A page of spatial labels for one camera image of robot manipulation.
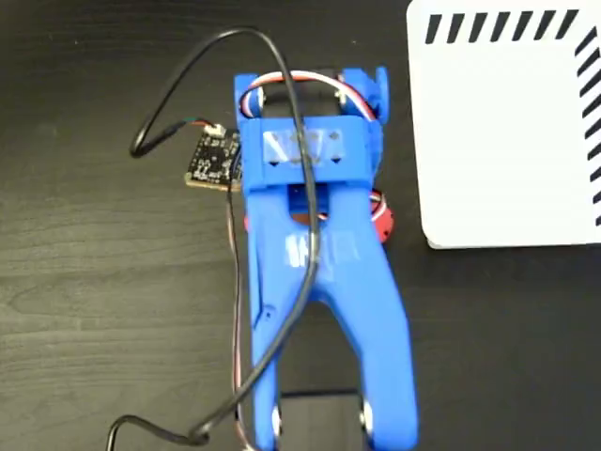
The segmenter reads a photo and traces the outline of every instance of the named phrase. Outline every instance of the striped pattern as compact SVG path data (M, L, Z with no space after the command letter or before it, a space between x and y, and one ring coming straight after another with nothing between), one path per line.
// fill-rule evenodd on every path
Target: striped pattern
M499 42L503 40L518 42L524 38L524 34L529 27L536 30L533 32L532 38L541 40L547 35L549 26L554 22L557 23L555 25L557 32L551 38L561 40L566 37L579 13L577 9L568 9L567 11L545 10L541 12L536 14L535 19L534 11L456 13L450 18L443 17L441 14L432 14L425 33L425 43L445 42L454 44L456 42ZM483 33L485 24L489 22L492 22L491 31ZM458 39L463 27L469 28L465 34L465 40Z
M575 51L582 99L584 139L589 149L588 162L595 224L601 226L601 51L594 27L578 43Z

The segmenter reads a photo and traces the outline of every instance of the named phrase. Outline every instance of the black stripe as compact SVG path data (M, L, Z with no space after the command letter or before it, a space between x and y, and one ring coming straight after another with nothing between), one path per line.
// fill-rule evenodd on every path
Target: black stripe
M568 9L563 18L562 25L560 26L560 31L557 32L556 39L563 39L565 37L565 34L570 29L570 26L572 26L574 19L576 19L576 16L578 16L577 9Z
M601 94L599 94L597 96L597 98L594 101L592 101L591 104L584 109L584 111L582 112L582 118L584 119L586 116L588 116L594 110L596 110L599 106L601 106Z
M584 137L586 139L589 139L591 136L593 136L599 130L601 130L601 118L597 119L597 121L592 125L592 127L589 130L587 130L586 133L584 133Z
M497 16L497 22L495 23L495 28L492 30L492 36L490 37L491 42L497 42L501 37L501 33L503 32L503 28L507 24L507 20L509 19L509 12L500 12L499 16Z
M595 181L601 177L601 167L599 167L596 171L591 174L591 181Z
M425 43L431 44L434 42L434 38L439 31L440 21L442 20L442 15L440 14L432 14L430 16L430 23L428 24L428 31L425 36Z
M480 32L482 31L482 27L485 26L485 20L488 13L479 12L476 14L476 17L473 20L473 27L471 28L470 33L470 42L475 42L478 40L480 36Z
M526 27L528 26L528 23L530 22L530 19L532 18L532 15L534 14L533 11L522 11L522 13L519 15L519 19L517 21L517 26L516 26L516 31L514 32L514 37L512 39L512 41L517 41L522 39L522 36L524 35L524 32L526 31Z
M592 66L593 63L599 58L601 58L599 49L595 49L593 54L591 54L591 56L586 58L586 61L584 63L582 63L582 66L580 66L580 69L578 69L578 77L580 75L582 75L586 69L588 69L590 66Z
M453 15L453 19L451 20L451 28L449 29L449 38L447 38L447 42L449 44L453 44L457 40L459 30L461 29L461 24L463 23L465 17L465 14Z
M534 40L541 40L543 38L547 32L548 26L551 25L553 17L555 17L555 11L545 11L541 18L541 22L538 25L538 29L536 30L536 34L534 35Z
M584 97L587 92L594 88L594 86L601 81L601 70L594 75L594 77L580 90L580 97Z
M576 56L578 56L580 54L580 52L582 52L584 49L586 49L586 46L589 45L591 42L593 42L593 39L595 39L596 37L597 37L597 27L594 26L593 29L591 31L589 31L589 34L586 35L586 38L584 38L582 40L582 42L576 48Z
M593 150L589 152L589 160L592 160L601 153L601 143L597 144Z

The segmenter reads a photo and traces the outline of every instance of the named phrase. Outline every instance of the table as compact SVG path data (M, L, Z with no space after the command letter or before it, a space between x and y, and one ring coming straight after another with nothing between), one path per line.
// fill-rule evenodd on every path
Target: table
M425 245L407 1L252 3L0 2L0 449L101 450L124 412L185 431L228 392L223 195L183 184L196 131L141 161L127 147L178 60L239 23L272 35L297 68L390 70L378 187L397 221L388 254L411 326L418 449L600 449L599 250ZM233 124L233 74L272 69L256 42L224 43L162 121ZM312 306L282 385L352 386L355 364L330 314ZM177 449L132 428L120 439L119 450ZM236 445L223 425L206 449Z

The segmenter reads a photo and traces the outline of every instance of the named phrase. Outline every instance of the black wire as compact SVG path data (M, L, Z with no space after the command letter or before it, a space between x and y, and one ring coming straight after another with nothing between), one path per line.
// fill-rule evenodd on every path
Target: black wire
M208 433L221 421L225 419L227 415L232 413L238 404L248 396L254 384L261 377L271 360L284 344L285 339L292 331L299 317L307 305L309 294L313 287L317 274L317 259L319 256L319 222L317 218L317 199L316 199L316 181L311 166L311 158L309 156L309 150L307 140L305 136L304 123L299 108L299 100L294 87L294 80L290 73L290 69L285 62L284 56L275 46L273 41L264 33L250 27L236 27L223 32L217 33L207 40L198 44L192 51L191 55L184 60L184 62L175 70L174 74L167 83L166 89L163 95L160 97L159 105L157 108L146 118L142 124L139 132L135 135L130 147L130 154L134 158L139 158L147 154L151 149L145 145L146 136L148 135L149 129L154 124L159 113L176 90L177 86L183 79L183 77L192 68L194 63L198 61L208 49L210 49L217 42L230 38L235 35L250 35L260 39L266 44L275 59L280 71L282 72L285 79L285 87L288 92L290 101L291 116L294 119L296 127L297 140L299 142L300 150L300 163L302 167L302 174L304 176L305 193L307 196L307 205L309 213L309 245L308 245L308 261L306 266L305 275L302 279L299 293L294 305L290 311L290 314L284 320L281 329L271 342L270 346L266 350L265 354L258 362L258 364L252 369L247 379L242 383L240 388L226 401L222 403L214 412L207 415L202 421L198 422L193 428L190 429L188 437L183 437L179 434L173 433L167 429L160 428L147 420L133 415L125 415L118 418L109 431L107 440L107 451L113 451L115 447L115 439L118 429L125 423L135 424L136 426L143 428L157 437L160 437L168 442L184 444L189 446L201 446L208 443Z
M180 121L176 122L175 124L165 127L161 132L157 133L156 136L145 141L143 144L140 145L139 149L137 150L138 153L136 155L133 155L133 154L132 155L136 158L147 155L156 146L158 146L159 144L162 144L164 141L166 141L167 139L171 138L174 134L179 132L179 130L182 127L185 127L186 125L191 124L193 122L205 122L205 123L207 123L207 125L210 125L210 126L215 125L211 121L206 120L202 117L190 117L188 119L180 120Z

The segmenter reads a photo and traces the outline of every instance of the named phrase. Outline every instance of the black circuit board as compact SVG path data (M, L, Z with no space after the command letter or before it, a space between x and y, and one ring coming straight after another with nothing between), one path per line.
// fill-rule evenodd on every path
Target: black circuit board
M198 140L188 166L185 180L188 186L226 191L230 166L240 149L237 130L223 127L206 127ZM242 172L240 165L234 172L232 191L240 191Z

